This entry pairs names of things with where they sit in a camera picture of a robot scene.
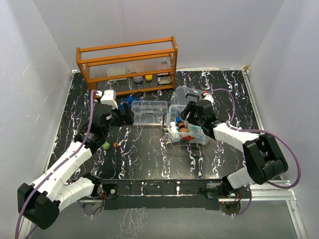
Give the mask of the small green box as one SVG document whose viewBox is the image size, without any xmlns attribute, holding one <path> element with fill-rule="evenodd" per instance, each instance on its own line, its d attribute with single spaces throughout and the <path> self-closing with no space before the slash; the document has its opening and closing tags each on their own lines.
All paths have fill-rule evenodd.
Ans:
<svg viewBox="0 0 319 239">
<path fill-rule="evenodd" d="M 106 141 L 103 145 L 102 145 L 102 148 L 104 150 L 108 150 L 110 148 L 110 144 Z"/>
</svg>

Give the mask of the brown medicine bottle orange cap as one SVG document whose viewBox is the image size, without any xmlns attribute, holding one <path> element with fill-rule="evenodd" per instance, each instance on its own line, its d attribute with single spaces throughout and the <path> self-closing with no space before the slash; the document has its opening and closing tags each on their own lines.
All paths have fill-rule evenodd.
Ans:
<svg viewBox="0 0 319 239">
<path fill-rule="evenodd" d="M 187 133 L 188 132 L 187 124 L 185 122 L 178 124 L 178 130 L 179 132 Z"/>
</svg>

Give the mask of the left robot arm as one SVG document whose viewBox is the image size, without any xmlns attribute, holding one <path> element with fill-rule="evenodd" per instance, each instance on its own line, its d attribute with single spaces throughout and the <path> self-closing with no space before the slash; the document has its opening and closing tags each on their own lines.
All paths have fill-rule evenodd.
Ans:
<svg viewBox="0 0 319 239">
<path fill-rule="evenodd" d="M 73 173 L 106 142 L 114 127 L 132 125 L 134 113 L 128 103 L 122 107 L 97 103 L 88 121 L 71 141 L 62 156 L 30 185 L 23 183 L 17 190 L 18 212 L 41 229 L 49 228 L 60 211 L 83 197 L 99 198 L 103 193 L 101 179 L 86 173 L 66 185 Z"/>
</svg>

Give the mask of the blue white ointment tube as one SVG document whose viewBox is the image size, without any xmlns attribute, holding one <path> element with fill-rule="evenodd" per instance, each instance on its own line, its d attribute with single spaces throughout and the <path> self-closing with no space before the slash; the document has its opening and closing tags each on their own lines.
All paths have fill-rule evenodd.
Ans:
<svg viewBox="0 0 319 239">
<path fill-rule="evenodd" d="M 180 123 L 182 123 L 183 122 L 183 120 L 181 119 L 181 117 L 176 117 L 175 118 L 175 123 L 176 124 L 180 124 Z"/>
</svg>

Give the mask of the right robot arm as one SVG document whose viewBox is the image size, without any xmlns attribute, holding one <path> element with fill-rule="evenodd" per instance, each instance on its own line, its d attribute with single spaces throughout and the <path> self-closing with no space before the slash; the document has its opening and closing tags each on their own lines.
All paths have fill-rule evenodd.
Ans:
<svg viewBox="0 0 319 239">
<path fill-rule="evenodd" d="M 246 166 L 222 178 L 220 185 L 206 189 L 219 196 L 235 197 L 240 189 L 253 184 L 262 185 L 288 170 L 288 163 L 275 137 L 232 129 L 228 122 L 215 116 L 208 100 L 190 101 L 180 118 L 201 127 L 203 133 L 224 142 L 243 153 Z"/>
</svg>

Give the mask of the clear medicine kit box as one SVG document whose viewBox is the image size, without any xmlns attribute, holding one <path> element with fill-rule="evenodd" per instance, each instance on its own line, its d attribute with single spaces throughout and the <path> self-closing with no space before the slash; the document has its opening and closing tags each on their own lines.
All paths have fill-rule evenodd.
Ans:
<svg viewBox="0 0 319 239">
<path fill-rule="evenodd" d="M 168 139 L 171 143 L 196 143 L 206 145 L 209 137 L 206 136 L 199 126 L 195 126 L 180 118 L 181 112 L 186 105 L 171 105 L 165 116 Z"/>
</svg>

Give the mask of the clear teal bandage packet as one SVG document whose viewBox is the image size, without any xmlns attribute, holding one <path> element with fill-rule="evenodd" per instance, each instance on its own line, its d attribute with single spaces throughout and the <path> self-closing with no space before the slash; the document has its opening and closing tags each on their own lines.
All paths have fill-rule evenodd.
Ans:
<svg viewBox="0 0 319 239">
<path fill-rule="evenodd" d="M 187 130 L 191 134 L 202 134 L 202 129 L 199 126 L 189 125 Z"/>
</svg>

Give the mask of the clear divided organizer tray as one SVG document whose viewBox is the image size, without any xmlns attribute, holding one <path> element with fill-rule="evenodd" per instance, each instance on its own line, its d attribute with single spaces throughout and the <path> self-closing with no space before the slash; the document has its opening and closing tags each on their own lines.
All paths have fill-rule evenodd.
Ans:
<svg viewBox="0 0 319 239">
<path fill-rule="evenodd" d="M 162 125 L 163 115 L 168 111 L 166 101 L 133 101 L 134 124 L 137 126 Z"/>
</svg>

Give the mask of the white plastic bottle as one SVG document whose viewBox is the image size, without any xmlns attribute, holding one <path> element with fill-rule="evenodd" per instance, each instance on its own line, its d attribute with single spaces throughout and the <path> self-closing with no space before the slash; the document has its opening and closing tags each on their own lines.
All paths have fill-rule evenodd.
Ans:
<svg viewBox="0 0 319 239">
<path fill-rule="evenodd" d="M 176 125 L 176 122 L 170 122 L 170 136 L 173 142 L 179 141 L 179 129 Z"/>
</svg>

